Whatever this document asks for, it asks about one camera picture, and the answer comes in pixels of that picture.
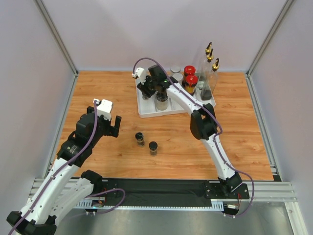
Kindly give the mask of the black-lid jar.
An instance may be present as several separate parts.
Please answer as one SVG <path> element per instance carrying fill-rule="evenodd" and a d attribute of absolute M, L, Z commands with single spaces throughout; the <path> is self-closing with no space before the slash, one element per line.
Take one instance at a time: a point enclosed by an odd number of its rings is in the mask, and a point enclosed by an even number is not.
<path fill-rule="evenodd" d="M 156 108 L 160 111 L 166 110 L 168 107 L 168 96 L 164 93 L 156 94 Z"/>

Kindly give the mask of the tall jar white beads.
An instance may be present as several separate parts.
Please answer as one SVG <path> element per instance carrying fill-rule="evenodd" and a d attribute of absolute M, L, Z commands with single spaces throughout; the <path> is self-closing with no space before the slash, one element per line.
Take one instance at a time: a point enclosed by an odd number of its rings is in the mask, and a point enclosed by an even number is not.
<path fill-rule="evenodd" d="M 173 78 L 176 79 L 180 85 L 182 85 L 184 76 L 181 73 L 174 73 Z"/>

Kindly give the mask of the white-contents jar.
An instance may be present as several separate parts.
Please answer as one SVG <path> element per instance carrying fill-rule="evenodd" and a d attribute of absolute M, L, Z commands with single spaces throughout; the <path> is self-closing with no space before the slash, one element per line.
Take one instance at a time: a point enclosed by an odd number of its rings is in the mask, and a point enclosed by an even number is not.
<path fill-rule="evenodd" d="M 180 72 L 181 72 L 180 66 L 173 65 L 170 67 L 170 73 L 171 74 L 180 73 Z"/>

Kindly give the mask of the small black-cap spice bottle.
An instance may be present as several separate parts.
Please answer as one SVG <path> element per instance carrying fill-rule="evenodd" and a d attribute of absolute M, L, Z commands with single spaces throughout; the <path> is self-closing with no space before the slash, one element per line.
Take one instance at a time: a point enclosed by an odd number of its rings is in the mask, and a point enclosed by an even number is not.
<path fill-rule="evenodd" d="M 137 145 L 138 145 L 138 146 L 144 146 L 144 145 L 145 145 L 143 133 L 137 132 L 137 133 L 135 134 L 135 139 L 136 139 L 136 142 L 137 142 Z"/>

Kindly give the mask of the red-lid sauce jar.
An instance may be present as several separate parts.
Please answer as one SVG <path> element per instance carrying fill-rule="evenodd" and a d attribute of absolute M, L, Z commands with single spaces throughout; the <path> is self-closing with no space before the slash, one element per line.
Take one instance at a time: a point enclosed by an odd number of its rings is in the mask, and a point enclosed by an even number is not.
<path fill-rule="evenodd" d="M 195 75 L 195 72 L 196 68 L 192 65 L 185 66 L 183 70 L 184 77 L 187 77 L 189 75 Z"/>
<path fill-rule="evenodd" d="M 188 75 L 185 77 L 184 88 L 190 95 L 193 95 L 197 83 L 198 78 L 195 75 Z"/>

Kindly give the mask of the oil bottle with dark sauce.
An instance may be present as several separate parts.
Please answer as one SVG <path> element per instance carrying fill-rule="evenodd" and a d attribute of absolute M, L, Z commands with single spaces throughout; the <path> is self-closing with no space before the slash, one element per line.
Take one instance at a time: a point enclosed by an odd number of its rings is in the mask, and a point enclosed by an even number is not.
<path fill-rule="evenodd" d="M 220 60 L 217 58 L 215 62 L 212 64 L 212 69 L 209 74 L 206 76 L 206 80 L 201 90 L 201 99 L 202 100 L 210 100 L 213 96 L 214 89 L 218 82 L 218 73 L 217 70 L 220 66 Z"/>

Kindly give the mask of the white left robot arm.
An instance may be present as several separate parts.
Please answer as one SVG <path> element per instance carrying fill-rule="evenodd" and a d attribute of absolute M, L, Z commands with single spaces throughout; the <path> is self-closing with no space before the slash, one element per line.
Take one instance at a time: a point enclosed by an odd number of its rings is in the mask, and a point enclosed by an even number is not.
<path fill-rule="evenodd" d="M 112 121 L 112 103 L 103 100 L 89 106 L 76 124 L 76 129 L 61 145 L 57 159 L 33 197 L 19 211 L 12 211 L 7 222 L 10 234 L 53 235 L 63 218 L 84 198 L 103 197 L 116 192 L 107 190 L 102 176 L 94 171 L 85 171 L 75 185 L 62 194 L 62 190 L 85 160 L 92 154 L 95 145 L 103 136 L 118 137 L 121 117 Z"/>

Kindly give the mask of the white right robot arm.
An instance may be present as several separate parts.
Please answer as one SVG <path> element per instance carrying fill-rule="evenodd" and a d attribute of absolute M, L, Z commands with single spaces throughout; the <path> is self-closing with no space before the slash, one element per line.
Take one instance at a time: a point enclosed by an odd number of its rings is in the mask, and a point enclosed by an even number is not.
<path fill-rule="evenodd" d="M 159 65 L 133 69 L 132 77 L 138 81 L 137 88 L 150 98 L 159 92 L 178 103 L 190 115 L 190 131 L 208 150 L 215 164 L 220 191 L 225 198 L 232 198 L 243 184 L 242 179 L 230 163 L 218 137 L 218 123 L 211 104 L 202 104 L 189 94 L 173 77 L 167 75 Z"/>

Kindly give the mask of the white divided tray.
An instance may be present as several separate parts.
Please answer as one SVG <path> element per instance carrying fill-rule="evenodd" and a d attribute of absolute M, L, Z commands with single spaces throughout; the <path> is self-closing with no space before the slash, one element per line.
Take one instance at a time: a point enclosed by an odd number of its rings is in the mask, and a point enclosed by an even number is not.
<path fill-rule="evenodd" d="M 203 105 L 209 103 L 213 107 L 216 106 L 216 101 L 213 97 L 208 101 L 201 100 L 198 96 L 198 93 L 200 92 L 198 89 L 196 89 L 195 94 L 191 97 L 191 100 L 189 100 L 185 96 L 187 94 L 186 90 L 184 90 L 173 77 L 167 76 L 167 78 L 171 85 L 167 89 L 166 95 L 168 96 L 168 107 L 164 111 L 160 111 L 156 107 L 156 95 L 158 92 L 155 92 L 148 100 L 143 100 L 141 91 L 136 88 L 138 113 L 141 118 L 188 113 L 191 108 L 198 109 L 199 107 L 197 104 Z M 138 79 L 135 79 L 136 86 L 139 82 Z"/>

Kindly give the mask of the black base cloth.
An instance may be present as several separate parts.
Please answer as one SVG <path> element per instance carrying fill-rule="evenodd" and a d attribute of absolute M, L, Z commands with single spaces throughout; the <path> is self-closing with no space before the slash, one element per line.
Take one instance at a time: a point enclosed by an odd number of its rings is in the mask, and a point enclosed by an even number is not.
<path fill-rule="evenodd" d="M 210 207 L 204 181 L 164 179 L 108 179 L 103 189 L 121 188 L 130 207 Z"/>

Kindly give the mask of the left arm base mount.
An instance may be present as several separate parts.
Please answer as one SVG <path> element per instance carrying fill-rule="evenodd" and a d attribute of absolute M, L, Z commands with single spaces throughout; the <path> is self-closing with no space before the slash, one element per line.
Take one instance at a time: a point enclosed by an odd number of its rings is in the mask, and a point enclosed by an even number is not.
<path fill-rule="evenodd" d="M 89 207 L 85 207 L 86 213 L 108 213 L 119 206 L 121 206 L 125 200 L 125 190 L 117 188 L 114 185 L 113 188 L 106 188 L 107 183 L 102 180 L 95 181 L 93 189 L 88 195 L 88 198 L 92 198 Z"/>

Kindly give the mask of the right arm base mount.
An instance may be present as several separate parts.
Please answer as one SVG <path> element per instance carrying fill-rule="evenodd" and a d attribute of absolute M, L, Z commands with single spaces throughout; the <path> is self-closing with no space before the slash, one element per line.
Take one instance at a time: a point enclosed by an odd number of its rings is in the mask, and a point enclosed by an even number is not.
<path fill-rule="evenodd" d="M 203 184 L 207 199 L 249 199 L 247 184 L 241 180 L 207 181 Z"/>

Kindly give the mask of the aluminium frame rail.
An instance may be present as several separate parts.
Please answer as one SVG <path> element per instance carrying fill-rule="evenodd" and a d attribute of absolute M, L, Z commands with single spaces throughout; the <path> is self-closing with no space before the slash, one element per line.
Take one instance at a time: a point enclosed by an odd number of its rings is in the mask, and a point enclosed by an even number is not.
<path fill-rule="evenodd" d="M 249 202 L 295 202 L 296 196 L 290 183 L 257 181 L 251 183 L 245 181 L 249 190 L 249 199 L 210 199 L 210 207 L 130 207 L 119 206 L 120 210 L 155 210 L 155 211 L 223 211 L 227 204 L 239 205 Z M 74 208 L 84 209 L 89 207 L 92 198 L 81 199 Z"/>

